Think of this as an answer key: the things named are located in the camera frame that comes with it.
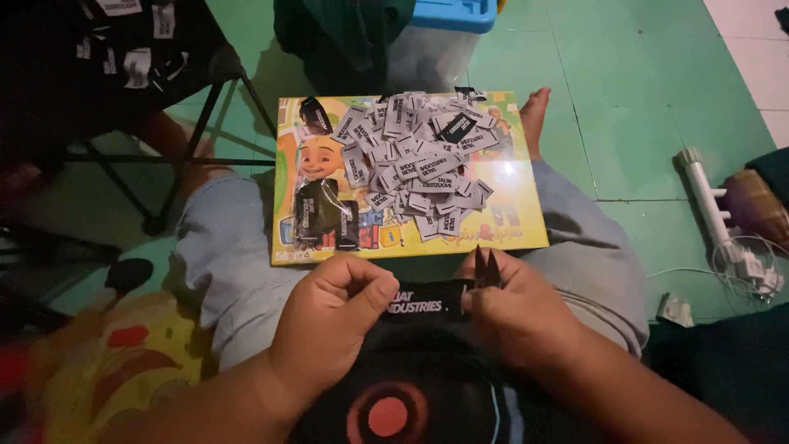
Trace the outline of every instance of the red circle print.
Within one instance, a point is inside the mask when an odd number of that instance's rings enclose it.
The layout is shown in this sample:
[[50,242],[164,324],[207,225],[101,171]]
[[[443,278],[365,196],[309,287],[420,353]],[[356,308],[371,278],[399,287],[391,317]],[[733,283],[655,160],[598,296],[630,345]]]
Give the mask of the red circle print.
[[407,420],[406,405],[396,397],[385,397],[370,408],[367,424],[372,433],[386,438],[402,430]]

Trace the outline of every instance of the wrist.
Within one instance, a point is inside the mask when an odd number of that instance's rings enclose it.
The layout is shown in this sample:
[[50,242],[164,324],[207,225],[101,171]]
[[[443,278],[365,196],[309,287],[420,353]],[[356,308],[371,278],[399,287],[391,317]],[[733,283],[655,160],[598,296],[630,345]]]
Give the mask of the wrist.
[[315,399],[294,393],[282,383],[271,366],[268,350],[252,357],[251,361],[256,368],[255,391],[260,405],[273,420],[292,427]]

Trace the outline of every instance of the yellow board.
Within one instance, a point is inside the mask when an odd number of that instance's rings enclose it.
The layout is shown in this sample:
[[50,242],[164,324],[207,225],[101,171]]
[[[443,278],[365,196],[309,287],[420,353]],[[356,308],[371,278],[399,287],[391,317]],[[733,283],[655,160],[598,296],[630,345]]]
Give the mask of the yellow board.
[[[428,94],[429,97],[455,97],[455,94]],[[351,105],[369,107],[378,96],[318,97],[332,127]],[[488,100],[480,108],[499,121],[494,131],[501,142],[490,149],[471,154],[464,175],[482,179],[494,193],[485,209],[471,213],[463,221],[458,236],[442,236],[422,242],[413,220],[399,224],[391,209],[377,213],[364,200],[367,189],[351,190],[342,159],[325,160],[309,169],[302,162],[311,146],[309,128],[299,115],[304,97],[279,100],[279,129],[274,201],[273,265],[321,262],[335,253],[334,234],[325,235],[316,250],[294,249],[294,184],[297,178],[314,180],[331,177],[338,180],[339,198],[359,202],[360,244],[356,253],[363,258],[393,258],[423,254],[466,253],[477,244],[502,250],[548,246],[545,225],[537,198],[532,165],[523,137],[518,102],[512,91],[488,92]]]

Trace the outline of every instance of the cartoon board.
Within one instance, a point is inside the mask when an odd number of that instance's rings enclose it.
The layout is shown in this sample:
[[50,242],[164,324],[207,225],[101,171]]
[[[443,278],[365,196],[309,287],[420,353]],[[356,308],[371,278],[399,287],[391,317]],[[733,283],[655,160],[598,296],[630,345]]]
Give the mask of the cartoon board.
[[[446,103],[456,95],[428,94],[424,97],[431,102]],[[503,250],[548,245],[518,115],[519,106],[513,92],[487,92],[487,99],[478,102],[476,110],[495,118],[495,125],[490,131],[496,135],[499,144],[467,155],[462,168],[463,176],[472,181],[479,179],[495,192],[483,209],[465,215],[458,235],[441,235],[428,241],[422,240],[414,219],[401,223],[392,207],[374,210],[368,203],[369,199],[365,199],[370,193],[368,187],[352,187],[340,156],[345,145],[329,135],[332,129],[339,130],[338,124],[351,107],[374,107],[378,100],[378,96],[291,97],[279,100],[273,265],[321,262],[335,253],[336,236],[333,231],[323,233],[322,239],[317,239],[309,247],[295,239],[297,188],[321,179],[336,181],[337,199],[357,203],[359,239],[355,254],[363,258],[465,253],[477,244]],[[320,110],[309,111],[316,107]]]

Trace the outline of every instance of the right hand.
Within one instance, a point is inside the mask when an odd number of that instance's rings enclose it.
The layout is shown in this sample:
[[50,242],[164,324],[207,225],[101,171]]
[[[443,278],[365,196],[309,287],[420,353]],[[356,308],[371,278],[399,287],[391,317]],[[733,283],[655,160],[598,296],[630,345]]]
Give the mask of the right hand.
[[[489,249],[482,250],[484,257]],[[581,323],[562,296],[535,269],[501,250],[492,250],[503,289],[472,290],[462,297],[463,310],[505,363],[529,372],[565,369],[572,365],[581,337]],[[474,253],[458,275],[474,278]]]

